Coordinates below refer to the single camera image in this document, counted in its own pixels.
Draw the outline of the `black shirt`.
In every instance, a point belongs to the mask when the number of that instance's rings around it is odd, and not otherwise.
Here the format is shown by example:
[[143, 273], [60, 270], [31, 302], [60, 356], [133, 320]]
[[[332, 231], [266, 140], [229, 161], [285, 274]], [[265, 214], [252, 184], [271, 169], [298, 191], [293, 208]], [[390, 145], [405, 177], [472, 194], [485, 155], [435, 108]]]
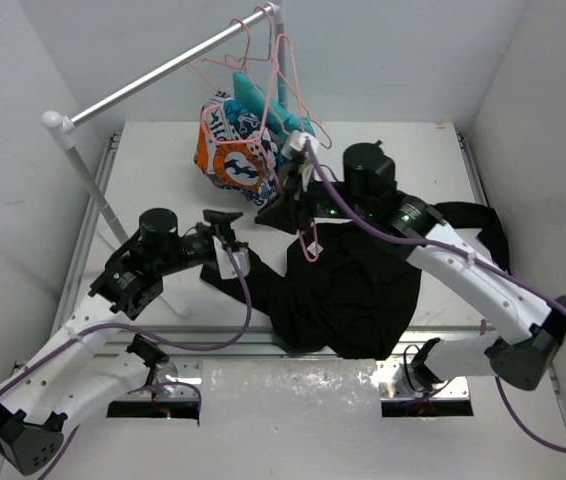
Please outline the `black shirt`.
[[318, 240], [322, 251], [314, 263], [299, 241], [288, 243], [282, 274], [255, 249], [244, 284], [222, 279], [210, 266], [200, 278], [235, 300], [250, 299], [290, 351], [328, 347], [345, 359], [386, 359], [414, 316], [421, 271], [353, 223], [322, 223]]

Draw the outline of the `pink wire hanger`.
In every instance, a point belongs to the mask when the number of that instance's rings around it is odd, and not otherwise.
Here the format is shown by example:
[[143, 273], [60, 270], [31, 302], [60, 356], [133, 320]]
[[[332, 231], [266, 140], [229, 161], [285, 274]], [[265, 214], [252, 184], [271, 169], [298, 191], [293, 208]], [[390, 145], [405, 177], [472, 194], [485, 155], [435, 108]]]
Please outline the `pink wire hanger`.
[[257, 86], [247, 73], [245, 55], [234, 59], [240, 66], [222, 64], [234, 73], [236, 84], [244, 80], [248, 90], [256, 95], [257, 105], [244, 106], [240, 100], [219, 91], [203, 105], [199, 116], [199, 138], [194, 155], [197, 168], [217, 187], [235, 190], [258, 205], [282, 191], [279, 175], [289, 165], [280, 153], [281, 133], [288, 138], [299, 128], [313, 134], [307, 106], [296, 101], [303, 114], [289, 114], [274, 99], [270, 83], [266, 90]]

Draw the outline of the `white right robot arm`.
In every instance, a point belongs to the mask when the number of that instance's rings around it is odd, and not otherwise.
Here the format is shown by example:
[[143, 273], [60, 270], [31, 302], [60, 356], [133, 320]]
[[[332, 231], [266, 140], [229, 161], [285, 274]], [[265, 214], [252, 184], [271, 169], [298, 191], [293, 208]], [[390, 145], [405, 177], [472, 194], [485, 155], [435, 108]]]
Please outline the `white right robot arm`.
[[456, 377], [489, 376], [536, 389], [566, 337], [566, 296], [554, 305], [506, 278], [465, 244], [434, 206], [400, 191], [395, 163], [381, 144], [357, 143], [343, 154], [344, 179], [317, 181], [314, 137], [288, 139], [291, 167], [283, 191], [257, 214], [261, 225], [296, 233], [317, 218], [351, 218], [378, 244], [428, 273], [479, 312], [494, 330], [457, 340], [432, 338], [394, 375], [403, 394], [431, 392]]

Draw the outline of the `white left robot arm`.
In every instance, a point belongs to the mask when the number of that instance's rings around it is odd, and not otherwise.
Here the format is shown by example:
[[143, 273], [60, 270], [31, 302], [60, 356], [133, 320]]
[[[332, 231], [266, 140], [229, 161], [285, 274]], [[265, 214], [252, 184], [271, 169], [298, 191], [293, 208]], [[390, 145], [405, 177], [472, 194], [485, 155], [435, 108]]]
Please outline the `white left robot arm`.
[[239, 212], [206, 209], [192, 233], [166, 208], [143, 212], [68, 320], [0, 384], [0, 456], [20, 474], [40, 472], [84, 420], [123, 394], [151, 386], [169, 357], [135, 326], [165, 277], [198, 266], [224, 279], [249, 270], [232, 224]]

